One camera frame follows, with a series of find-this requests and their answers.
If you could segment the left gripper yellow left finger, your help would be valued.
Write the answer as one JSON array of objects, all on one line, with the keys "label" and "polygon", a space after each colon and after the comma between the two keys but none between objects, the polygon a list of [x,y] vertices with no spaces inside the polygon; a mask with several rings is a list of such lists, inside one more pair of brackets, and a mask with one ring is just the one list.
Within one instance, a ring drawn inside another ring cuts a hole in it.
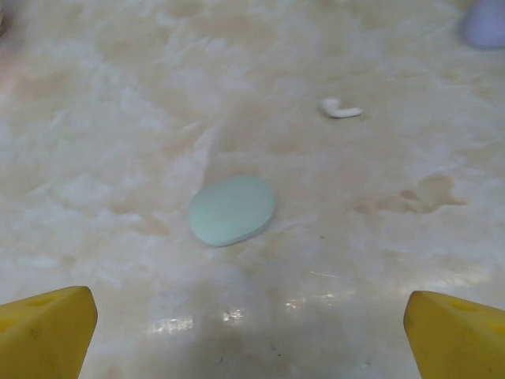
[{"label": "left gripper yellow left finger", "polygon": [[85,286],[1,305],[1,379],[79,377],[97,321]]}]

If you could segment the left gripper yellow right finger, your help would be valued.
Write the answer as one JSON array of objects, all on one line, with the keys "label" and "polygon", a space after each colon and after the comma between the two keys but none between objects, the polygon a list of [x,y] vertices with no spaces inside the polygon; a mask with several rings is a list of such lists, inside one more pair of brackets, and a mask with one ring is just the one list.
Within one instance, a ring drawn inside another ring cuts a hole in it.
[{"label": "left gripper yellow right finger", "polygon": [[504,311],[413,292],[403,326],[423,379],[504,379]]}]

